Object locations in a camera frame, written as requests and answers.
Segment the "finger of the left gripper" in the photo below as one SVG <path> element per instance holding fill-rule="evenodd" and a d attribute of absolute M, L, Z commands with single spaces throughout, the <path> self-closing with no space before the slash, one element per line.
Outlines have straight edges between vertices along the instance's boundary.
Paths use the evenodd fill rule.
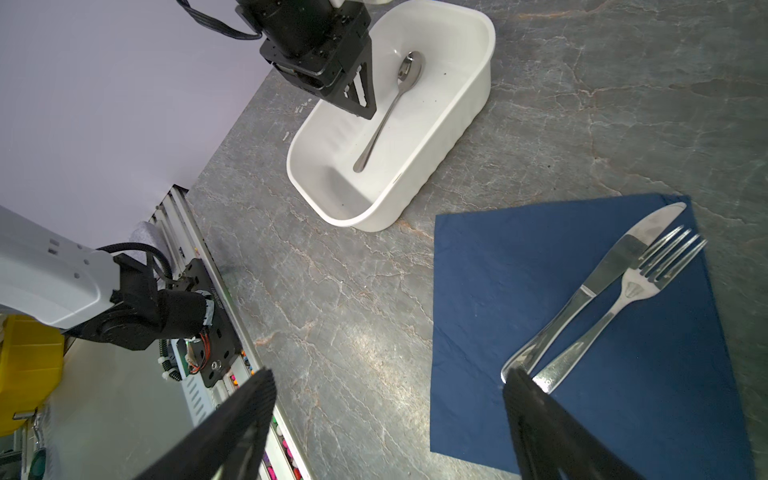
<path fill-rule="evenodd" d="M 370 46 L 354 58 L 335 55 L 324 72 L 322 99 L 364 120 L 373 118 L 377 105 Z"/>

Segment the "white rectangular dish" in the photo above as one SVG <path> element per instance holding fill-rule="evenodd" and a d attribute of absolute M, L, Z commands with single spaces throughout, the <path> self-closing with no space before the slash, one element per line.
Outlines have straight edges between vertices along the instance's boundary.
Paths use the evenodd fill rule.
<path fill-rule="evenodd" d="M 480 11 L 406 1 L 383 14 L 370 34 L 375 116 L 364 120 L 318 101 L 290 145 L 287 173 L 327 223 L 376 232 L 399 218 L 488 101 L 496 32 Z M 390 115 L 366 168 L 355 173 L 411 51 L 424 54 L 424 71 Z"/>

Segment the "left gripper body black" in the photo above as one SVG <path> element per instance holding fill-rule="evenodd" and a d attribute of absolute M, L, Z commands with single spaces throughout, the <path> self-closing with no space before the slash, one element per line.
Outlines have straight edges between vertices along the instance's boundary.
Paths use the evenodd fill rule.
<path fill-rule="evenodd" d="M 266 37 L 261 55 L 295 86 L 322 98 L 324 72 L 339 57 L 371 47 L 364 4 L 344 1 L 239 1 L 237 14 Z"/>

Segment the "silver knife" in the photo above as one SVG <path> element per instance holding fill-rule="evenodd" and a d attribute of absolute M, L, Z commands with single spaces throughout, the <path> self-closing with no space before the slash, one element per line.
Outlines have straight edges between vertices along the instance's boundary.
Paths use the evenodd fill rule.
<path fill-rule="evenodd" d="M 650 213 L 628 230 L 579 286 L 558 314 L 503 365 L 503 384 L 514 370 L 530 374 L 570 322 L 594 298 L 609 287 L 630 267 L 637 267 L 649 255 L 664 246 L 671 234 L 661 234 L 687 208 L 684 202 L 667 205 Z"/>

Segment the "silver fork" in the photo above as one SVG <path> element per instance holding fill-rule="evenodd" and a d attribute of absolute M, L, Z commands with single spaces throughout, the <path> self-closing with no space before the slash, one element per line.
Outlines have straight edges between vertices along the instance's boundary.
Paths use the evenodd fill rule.
<path fill-rule="evenodd" d="M 660 293 L 704 250 L 708 241 L 691 229 L 678 226 L 654 242 L 625 271 L 621 291 L 611 308 L 571 346 L 533 377 L 534 383 L 551 394 L 571 373 L 610 322 L 629 304 Z"/>

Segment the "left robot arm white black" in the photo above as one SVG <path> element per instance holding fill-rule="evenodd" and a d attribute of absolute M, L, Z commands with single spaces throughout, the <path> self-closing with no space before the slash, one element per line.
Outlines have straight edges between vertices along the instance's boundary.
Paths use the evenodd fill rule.
<path fill-rule="evenodd" d="M 208 30 L 261 41 L 262 57 L 294 86 L 366 120 L 376 113 L 365 2 L 240 1 L 235 10 L 248 32 L 179 5 Z M 167 256 L 152 245 L 91 249 L 3 208 L 1 310 L 141 351 L 161 339 L 203 336 L 218 307 L 211 291 L 173 279 Z"/>

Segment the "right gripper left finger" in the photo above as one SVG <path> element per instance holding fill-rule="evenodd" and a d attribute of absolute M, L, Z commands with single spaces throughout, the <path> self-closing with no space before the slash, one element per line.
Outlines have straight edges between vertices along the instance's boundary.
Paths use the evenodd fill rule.
<path fill-rule="evenodd" d="M 277 388 L 262 368 L 140 479 L 255 479 L 263 462 Z"/>

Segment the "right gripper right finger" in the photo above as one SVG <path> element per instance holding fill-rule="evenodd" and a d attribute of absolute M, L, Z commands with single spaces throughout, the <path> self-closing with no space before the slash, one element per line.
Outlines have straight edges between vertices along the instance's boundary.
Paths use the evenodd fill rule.
<path fill-rule="evenodd" d="M 522 369 L 503 387 L 511 438 L 523 479 L 639 479 Z"/>

